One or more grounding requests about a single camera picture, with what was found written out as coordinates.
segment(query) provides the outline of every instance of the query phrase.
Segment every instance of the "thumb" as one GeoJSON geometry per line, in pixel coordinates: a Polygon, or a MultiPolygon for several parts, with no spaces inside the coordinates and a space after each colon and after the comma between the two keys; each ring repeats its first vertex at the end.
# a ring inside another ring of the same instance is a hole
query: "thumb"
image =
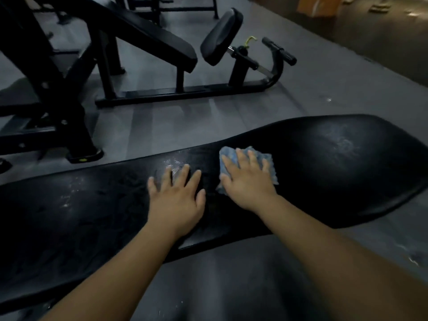
{"type": "Polygon", "coordinates": [[[232,190],[232,180],[230,179],[230,177],[222,173],[220,175],[220,180],[226,192],[229,193],[229,191],[232,190]]]}
{"type": "Polygon", "coordinates": [[[202,214],[204,214],[205,210],[205,202],[206,202],[206,191],[205,189],[201,189],[196,195],[196,208],[202,214]]]}

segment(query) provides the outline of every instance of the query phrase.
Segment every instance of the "brown floor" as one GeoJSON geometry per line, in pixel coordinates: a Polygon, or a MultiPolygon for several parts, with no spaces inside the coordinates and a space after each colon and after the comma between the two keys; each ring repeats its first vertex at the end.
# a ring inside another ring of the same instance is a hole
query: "brown floor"
{"type": "Polygon", "coordinates": [[[388,14],[369,13],[379,0],[342,5],[336,18],[296,12],[299,0],[254,0],[311,32],[428,86],[428,2],[392,0],[388,14]],[[418,17],[405,12],[411,9],[418,17]]]}

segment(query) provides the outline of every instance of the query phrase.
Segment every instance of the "orange object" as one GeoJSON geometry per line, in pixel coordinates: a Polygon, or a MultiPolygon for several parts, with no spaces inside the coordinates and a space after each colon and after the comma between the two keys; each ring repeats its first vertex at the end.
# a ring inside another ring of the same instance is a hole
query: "orange object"
{"type": "Polygon", "coordinates": [[[300,0],[297,12],[307,16],[335,16],[342,0],[300,0]]]}

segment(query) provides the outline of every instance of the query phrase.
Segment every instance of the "microfiber towel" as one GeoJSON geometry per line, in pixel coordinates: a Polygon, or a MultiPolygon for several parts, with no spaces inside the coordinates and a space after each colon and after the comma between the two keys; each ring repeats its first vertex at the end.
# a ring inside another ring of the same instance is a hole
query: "microfiber towel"
{"type": "MultiPolygon", "coordinates": [[[[252,146],[249,146],[248,148],[242,150],[244,152],[244,154],[248,157],[248,151],[253,151],[255,157],[257,158],[257,162],[259,162],[259,166],[262,167],[262,160],[266,159],[269,162],[269,173],[270,173],[270,178],[272,179],[272,183],[274,185],[278,185],[278,178],[276,177],[276,172],[275,172],[275,167],[274,167],[274,162],[272,160],[272,155],[271,154],[266,154],[266,153],[261,153],[259,151],[256,151],[253,149],[252,146]]],[[[219,157],[220,157],[220,174],[224,173],[226,175],[228,175],[230,177],[230,174],[228,173],[226,167],[224,166],[223,160],[221,159],[221,156],[225,155],[227,156],[229,159],[232,160],[232,162],[234,164],[236,164],[237,166],[239,166],[238,163],[238,156],[236,155],[236,151],[234,148],[230,148],[228,146],[224,146],[220,149],[219,152],[219,157]]],[[[217,192],[223,195],[227,195],[226,191],[223,188],[223,185],[221,183],[219,183],[219,185],[216,188],[217,192]]]]}

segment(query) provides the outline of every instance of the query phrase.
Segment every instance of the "rag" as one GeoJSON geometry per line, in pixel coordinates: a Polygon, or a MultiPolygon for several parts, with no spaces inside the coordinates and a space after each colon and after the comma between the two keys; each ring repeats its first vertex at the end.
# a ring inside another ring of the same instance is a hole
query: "rag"
{"type": "MultiPolygon", "coordinates": [[[[276,177],[276,172],[275,172],[275,167],[274,167],[274,162],[272,160],[272,155],[269,153],[261,153],[259,151],[254,150],[254,148],[252,146],[249,146],[248,148],[242,150],[242,152],[248,157],[248,151],[252,151],[255,155],[255,157],[257,158],[257,162],[259,163],[259,166],[262,167],[262,160],[266,159],[269,162],[269,173],[270,173],[270,178],[272,180],[272,183],[274,185],[278,185],[278,178],[276,177]]],[[[232,162],[234,164],[236,164],[239,167],[239,162],[238,162],[238,156],[236,155],[236,150],[234,148],[230,148],[228,146],[223,146],[220,149],[219,152],[219,158],[220,158],[220,175],[222,173],[228,175],[230,177],[229,172],[227,171],[226,167],[224,166],[223,160],[221,159],[222,155],[227,156],[229,159],[232,160],[232,162]]],[[[227,193],[223,187],[223,185],[221,183],[219,183],[219,185],[216,188],[217,192],[223,195],[227,196],[227,193]]]]}

